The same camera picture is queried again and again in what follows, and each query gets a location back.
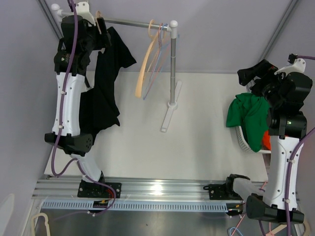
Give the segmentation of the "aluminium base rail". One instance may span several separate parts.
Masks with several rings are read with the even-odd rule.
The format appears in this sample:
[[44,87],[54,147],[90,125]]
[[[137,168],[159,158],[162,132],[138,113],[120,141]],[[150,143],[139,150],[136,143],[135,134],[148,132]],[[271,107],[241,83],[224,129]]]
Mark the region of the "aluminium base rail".
[[[42,177],[31,195],[32,199],[91,200],[78,198],[80,176]],[[119,201],[157,202],[208,202],[208,191],[203,187],[209,184],[223,184],[214,180],[169,180],[107,177],[106,182],[122,184]]]

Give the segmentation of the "beige hanger with black shirt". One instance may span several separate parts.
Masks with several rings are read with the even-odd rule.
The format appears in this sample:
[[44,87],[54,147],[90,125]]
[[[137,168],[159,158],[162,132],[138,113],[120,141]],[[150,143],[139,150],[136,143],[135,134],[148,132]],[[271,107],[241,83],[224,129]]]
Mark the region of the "beige hanger with black shirt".
[[101,12],[99,10],[97,10],[95,13],[95,23],[96,23],[96,26],[98,28],[99,34],[102,34],[101,28],[100,28],[99,23],[98,23],[98,18],[100,18],[100,17],[102,17]]

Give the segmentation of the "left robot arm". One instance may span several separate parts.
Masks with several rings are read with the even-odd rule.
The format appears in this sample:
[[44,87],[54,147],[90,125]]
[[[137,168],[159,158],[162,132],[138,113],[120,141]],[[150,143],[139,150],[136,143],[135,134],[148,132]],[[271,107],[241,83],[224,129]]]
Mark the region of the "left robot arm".
[[54,57],[58,95],[55,123],[52,131],[45,134],[45,142],[53,145],[51,170],[55,177],[60,173],[55,169],[55,157],[58,149],[70,156],[82,174],[79,191],[86,189],[95,196],[105,194],[104,175],[95,159],[88,156],[92,148],[93,137],[84,133],[79,126],[80,99],[83,88],[89,88],[86,78],[87,66],[92,51],[110,46],[110,35],[103,18],[97,17],[94,23],[82,16],[67,16],[62,19],[63,38],[59,40]]

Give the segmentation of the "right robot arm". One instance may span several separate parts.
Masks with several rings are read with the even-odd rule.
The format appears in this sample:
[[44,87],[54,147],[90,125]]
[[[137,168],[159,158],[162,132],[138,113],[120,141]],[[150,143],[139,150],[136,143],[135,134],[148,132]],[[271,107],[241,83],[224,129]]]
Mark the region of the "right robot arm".
[[265,191],[241,175],[230,175],[224,187],[226,197],[240,196],[245,200],[250,219],[287,225],[304,221],[304,214],[297,209],[295,189],[300,152],[310,136],[301,111],[313,86],[305,68],[304,57],[291,54],[288,65],[280,69],[264,59],[237,72],[239,84],[246,86],[253,81],[251,92],[270,105],[266,121],[271,136],[271,162]]

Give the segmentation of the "blue hanger on floor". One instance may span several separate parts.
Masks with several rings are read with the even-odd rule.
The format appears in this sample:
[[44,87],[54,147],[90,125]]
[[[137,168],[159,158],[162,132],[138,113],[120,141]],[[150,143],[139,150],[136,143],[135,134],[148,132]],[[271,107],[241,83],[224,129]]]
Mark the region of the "blue hanger on floor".
[[237,236],[243,236],[243,234],[241,233],[241,231],[236,228],[236,227],[231,227],[227,230],[227,235],[228,236],[233,236],[234,234],[236,234]]

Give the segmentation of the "black t shirt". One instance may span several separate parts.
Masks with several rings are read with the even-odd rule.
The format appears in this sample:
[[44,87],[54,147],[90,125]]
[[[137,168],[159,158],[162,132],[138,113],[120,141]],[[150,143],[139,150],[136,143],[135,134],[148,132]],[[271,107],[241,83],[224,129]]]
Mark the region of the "black t shirt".
[[91,134],[93,140],[101,130],[120,126],[119,109],[114,96],[115,80],[120,69],[136,63],[118,32],[110,27],[112,46],[97,55],[94,87],[81,93],[79,125],[83,134]]

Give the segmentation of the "metal clothes rack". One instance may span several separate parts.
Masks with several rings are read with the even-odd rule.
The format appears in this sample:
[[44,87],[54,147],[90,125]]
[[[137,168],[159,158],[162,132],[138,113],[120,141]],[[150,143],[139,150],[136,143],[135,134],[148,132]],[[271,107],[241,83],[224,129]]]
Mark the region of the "metal clothes rack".
[[[57,16],[58,20],[61,22],[64,17],[73,15],[73,12],[66,12],[60,8],[60,6],[56,3],[51,5],[51,9],[54,12],[54,14]],[[122,20],[122,19],[112,19],[112,18],[104,18],[105,23],[113,23],[118,25],[126,25],[126,26],[133,26],[133,27],[139,27],[139,28],[148,28],[149,23],[143,23],[143,22],[137,22],[137,21],[130,21],[130,20]],[[176,40],[178,38],[178,22],[176,20],[170,21],[169,24],[158,26],[154,25],[152,26],[152,29],[158,30],[158,36],[157,36],[157,42],[159,43],[158,50],[156,52],[156,56],[154,56],[153,62],[154,68],[152,69],[152,75],[150,77],[150,86],[147,89],[146,95],[143,96],[143,99],[147,96],[151,89],[151,85],[153,84],[155,79],[152,79],[153,73],[156,69],[156,66],[158,62],[162,62],[162,59],[160,59],[160,56],[162,55],[162,48],[164,46],[162,45],[162,38],[160,31],[168,32],[170,34],[170,43],[168,47],[170,47],[170,101],[168,102],[168,110],[166,112],[163,124],[161,126],[161,132],[167,132],[168,127],[171,122],[171,118],[173,115],[173,112],[177,109],[178,103],[177,99],[181,91],[182,82],[178,81],[176,82]]]

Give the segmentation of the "bright green t shirt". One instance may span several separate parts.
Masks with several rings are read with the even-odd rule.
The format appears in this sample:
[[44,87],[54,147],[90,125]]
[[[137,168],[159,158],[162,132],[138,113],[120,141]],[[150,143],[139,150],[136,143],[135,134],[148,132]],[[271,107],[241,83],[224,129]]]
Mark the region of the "bright green t shirt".
[[263,97],[248,92],[237,94],[229,105],[226,127],[240,126],[249,147],[258,152],[262,148],[263,135],[268,130],[266,118],[269,108]]

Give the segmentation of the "beige hanger with green shirt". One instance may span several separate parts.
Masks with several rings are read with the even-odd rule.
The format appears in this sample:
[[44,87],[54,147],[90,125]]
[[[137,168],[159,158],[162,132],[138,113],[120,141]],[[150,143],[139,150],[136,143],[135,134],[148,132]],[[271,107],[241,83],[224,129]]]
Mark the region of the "beige hanger with green shirt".
[[150,54],[151,54],[151,52],[152,52],[152,50],[153,50],[153,48],[157,42],[157,39],[158,39],[158,33],[156,33],[155,35],[152,35],[150,32],[154,22],[155,21],[153,19],[150,20],[149,26],[148,26],[148,36],[151,39],[151,42],[150,42],[148,49],[145,53],[145,56],[144,56],[144,59],[143,59],[143,62],[142,62],[141,68],[140,68],[140,72],[139,72],[139,76],[138,76],[138,80],[137,80],[137,84],[136,84],[136,88],[135,88],[135,94],[134,94],[135,97],[137,97],[137,98],[141,97],[147,62],[148,62],[149,56],[150,56]]

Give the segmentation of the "orange t shirt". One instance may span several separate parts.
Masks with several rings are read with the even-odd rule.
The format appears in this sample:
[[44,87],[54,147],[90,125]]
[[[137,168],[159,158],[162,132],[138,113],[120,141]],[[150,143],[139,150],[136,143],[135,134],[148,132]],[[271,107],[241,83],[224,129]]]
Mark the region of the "orange t shirt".
[[268,130],[266,130],[263,134],[261,146],[263,150],[271,150],[270,135]]

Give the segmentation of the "beige hanger on floor right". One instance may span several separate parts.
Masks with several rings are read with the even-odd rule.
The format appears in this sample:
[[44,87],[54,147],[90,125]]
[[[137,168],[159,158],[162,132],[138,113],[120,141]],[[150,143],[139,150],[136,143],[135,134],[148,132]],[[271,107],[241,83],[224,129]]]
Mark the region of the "beige hanger on floor right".
[[[312,235],[312,230],[308,221],[304,221],[302,224],[297,224],[294,227],[295,227],[296,234],[298,236],[311,236]],[[277,233],[279,233],[280,231],[284,229],[286,229],[286,225],[279,225],[279,226],[276,226],[275,228],[272,228],[272,224],[269,223],[266,235],[275,236]]]

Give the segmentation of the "white plastic basket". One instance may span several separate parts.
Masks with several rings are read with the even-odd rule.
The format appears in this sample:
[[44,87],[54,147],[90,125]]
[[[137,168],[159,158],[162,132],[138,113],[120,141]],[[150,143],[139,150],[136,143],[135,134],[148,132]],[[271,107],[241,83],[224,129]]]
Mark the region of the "white plastic basket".
[[250,148],[249,144],[246,142],[246,140],[244,138],[242,127],[236,126],[235,131],[236,131],[236,135],[237,135],[237,139],[238,139],[238,143],[239,143],[240,148],[244,152],[254,153],[254,151]]

